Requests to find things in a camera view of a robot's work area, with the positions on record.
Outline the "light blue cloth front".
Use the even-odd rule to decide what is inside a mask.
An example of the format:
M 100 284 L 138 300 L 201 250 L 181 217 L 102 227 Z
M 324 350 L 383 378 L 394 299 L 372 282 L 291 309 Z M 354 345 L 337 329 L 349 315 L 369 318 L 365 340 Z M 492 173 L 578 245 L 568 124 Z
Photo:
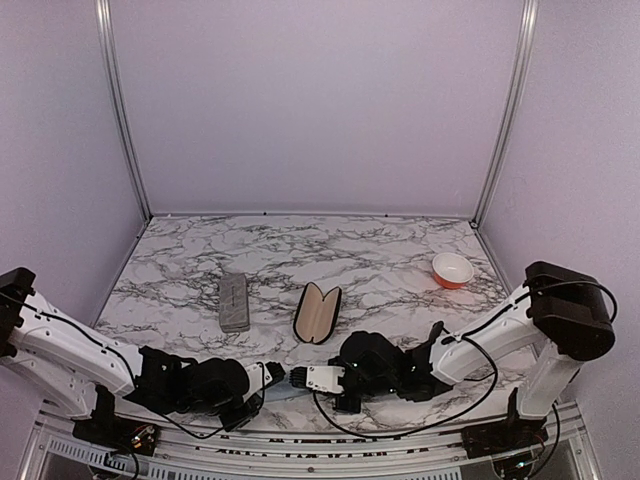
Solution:
M 295 388 L 289 384 L 279 383 L 266 389 L 266 402 L 280 402 L 300 397 L 308 397 L 313 393 L 307 388 Z

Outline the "black glasses case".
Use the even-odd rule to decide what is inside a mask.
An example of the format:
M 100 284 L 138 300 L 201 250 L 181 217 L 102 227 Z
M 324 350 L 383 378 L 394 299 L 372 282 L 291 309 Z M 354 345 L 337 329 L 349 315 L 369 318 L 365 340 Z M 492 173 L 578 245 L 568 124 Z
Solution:
M 342 289 L 334 287 L 323 293 L 314 282 L 305 285 L 293 320 L 296 338 L 321 345 L 333 334 L 342 300 Z

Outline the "grey marbled glasses case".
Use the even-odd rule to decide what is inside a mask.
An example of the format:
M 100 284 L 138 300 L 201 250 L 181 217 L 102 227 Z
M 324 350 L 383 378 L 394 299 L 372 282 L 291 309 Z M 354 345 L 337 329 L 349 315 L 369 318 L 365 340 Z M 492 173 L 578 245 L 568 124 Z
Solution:
M 229 273 L 220 279 L 219 325 L 227 334 L 250 329 L 248 283 L 243 273 Z

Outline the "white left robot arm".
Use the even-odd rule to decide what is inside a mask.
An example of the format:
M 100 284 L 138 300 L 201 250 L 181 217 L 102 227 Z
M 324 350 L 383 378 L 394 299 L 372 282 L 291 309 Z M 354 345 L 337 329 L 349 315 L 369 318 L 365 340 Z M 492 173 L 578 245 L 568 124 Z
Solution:
M 24 267 L 1 276 L 1 358 L 45 388 L 69 417 L 87 419 L 102 443 L 119 444 L 126 423 L 105 406 L 92 410 L 90 384 L 163 418 L 216 415 L 227 432 L 260 412 L 274 380 L 264 363 L 198 361 L 113 340 L 55 308 L 34 289 L 35 278 Z

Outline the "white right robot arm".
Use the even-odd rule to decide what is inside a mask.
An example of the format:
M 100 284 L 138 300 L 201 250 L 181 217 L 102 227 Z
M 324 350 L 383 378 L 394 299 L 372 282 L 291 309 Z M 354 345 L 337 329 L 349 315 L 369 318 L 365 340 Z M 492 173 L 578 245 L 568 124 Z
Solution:
M 544 261 L 525 270 L 525 280 L 500 305 L 465 328 L 450 332 L 433 324 L 427 339 L 407 350 L 379 332 L 355 331 L 331 365 L 343 369 L 334 401 L 340 413 L 358 413 L 363 398 L 394 393 L 415 403 L 447 393 L 483 365 L 527 345 L 543 342 L 534 367 L 515 393 L 515 410 L 501 419 L 495 438 L 515 448 L 534 431 L 581 366 L 615 343 L 619 306 L 595 278 Z

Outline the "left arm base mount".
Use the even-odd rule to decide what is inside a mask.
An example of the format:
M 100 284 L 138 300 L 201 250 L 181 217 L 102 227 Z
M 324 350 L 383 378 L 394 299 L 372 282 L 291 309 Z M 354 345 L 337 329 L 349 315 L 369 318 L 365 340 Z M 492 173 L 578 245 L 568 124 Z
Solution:
M 153 423 L 140 422 L 115 414 L 115 397 L 102 385 L 95 387 L 94 409 L 88 419 L 75 420 L 72 435 L 96 445 L 111 447 L 118 452 L 133 452 L 152 456 L 160 428 Z

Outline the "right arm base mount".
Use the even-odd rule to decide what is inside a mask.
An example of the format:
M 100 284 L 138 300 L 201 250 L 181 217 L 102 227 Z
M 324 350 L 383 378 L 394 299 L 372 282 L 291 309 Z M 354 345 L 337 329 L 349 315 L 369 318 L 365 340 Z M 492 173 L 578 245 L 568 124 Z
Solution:
M 509 396 L 504 419 L 461 430 L 463 448 L 469 459 L 522 449 L 548 440 L 544 419 L 525 420 L 520 417 L 516 408 L 517 392 L 518 389 L 514 389 Z

